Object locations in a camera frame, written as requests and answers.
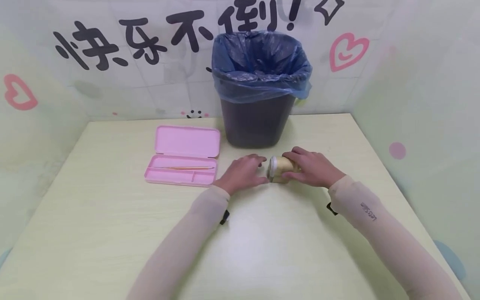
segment beige arm sleeve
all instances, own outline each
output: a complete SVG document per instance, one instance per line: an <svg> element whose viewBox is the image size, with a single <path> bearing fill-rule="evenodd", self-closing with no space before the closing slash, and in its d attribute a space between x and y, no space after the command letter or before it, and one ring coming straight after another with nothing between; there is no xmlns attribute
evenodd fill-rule
<svg viewBox="0 0 480 300"><path fill-rule="evenodd" d="M411 300L460 300L453 281L360 182L345 176L328 191L332 209L370 243Z"/></svg>
<svg viewBox="0 0 480 300"><path fill-rule="evenodd" d="M147 261L127 299L169 300L222 220L229 199L230 195L216 186L201 193Z"/></svg>

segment heart drawing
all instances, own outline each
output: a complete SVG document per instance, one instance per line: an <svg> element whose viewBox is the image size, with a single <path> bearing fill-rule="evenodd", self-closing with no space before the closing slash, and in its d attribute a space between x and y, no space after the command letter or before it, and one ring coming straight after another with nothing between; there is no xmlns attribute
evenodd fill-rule
<svg viewBox="0 0 480 300"><path fill-rule="evenodd" d="M340 52L338 54L338 59L346 62L340 65L337 65L335 53L336 53L338 44L340 44L340 42L343 41L344 39L348 41L347 49L346 49L347 51L351 51L356 46L362 46L362 50L355 57L353 57L353 54L345 55L342 52ZM330 69L332 70L332 72L337 72L345 68L348 68L349 66L357 63L357 61L361 60L361 58L365 55L365 52L367 52L369 44L370 44L370 41L365 37L355 40L355 36L353 35L353 33L350 33L350 32L344 33L341 36L337 37L335 42L333 42L332 47L330 48Z"/></svg>
<svg viewBox="0 0 480 300"><path fill-rule="evenodd" d="M37 106L38 101L36 100L30 88L20 77L15 74L7 74L3 78L3 82L7 87L7 91L5 92L5 100L7 100L8 104L10 104L14 109L30 110ZM18 103L15 101L15 97L18 96L18 91L13 87L13 84L17 84L27 95L29 99L27 102Z"/></svg>

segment table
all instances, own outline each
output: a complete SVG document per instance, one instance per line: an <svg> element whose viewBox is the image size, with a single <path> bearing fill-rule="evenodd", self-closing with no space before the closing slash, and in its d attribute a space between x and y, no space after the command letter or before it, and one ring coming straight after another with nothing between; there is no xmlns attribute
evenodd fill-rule
<svg viewBox="0 0 480 300"><path fill-rule="evenodd" d="M91 122L0 272L0 299L119 300L204 188L151 184L145 168L161 124L221 119ZM361 180L448 268L349 114L291 116L270 157L299 145ZM252 150L224 136L219 174ZM268 184L231 200L230 220L205 245L179 299L406 299L368 242L334 216L325 189Z"/></svg>

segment blue plastic bag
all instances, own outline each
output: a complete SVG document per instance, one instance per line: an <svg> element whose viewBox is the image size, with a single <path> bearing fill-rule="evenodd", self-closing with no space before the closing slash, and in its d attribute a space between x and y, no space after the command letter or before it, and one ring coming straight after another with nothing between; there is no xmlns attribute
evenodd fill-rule
<svg viewBox="0 0 480 300"><path fill-rule="evenodd" d="M235 32L215 38L212 75L220 98L251 103L284 95L305 99L312 65L301 43L278 32Z"/></svg>

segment dark trash can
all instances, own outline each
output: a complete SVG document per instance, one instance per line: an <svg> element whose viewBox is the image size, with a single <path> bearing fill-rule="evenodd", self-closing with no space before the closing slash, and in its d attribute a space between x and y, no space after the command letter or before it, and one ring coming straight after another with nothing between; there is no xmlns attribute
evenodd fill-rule
<svg viewBox="0 0 480 300"><path fill-rule="evenodd" d="M312 66L301 43L277 32L215 38L212 75L227 140L236 147L275 145L296 98L305 99Z"/></svg>

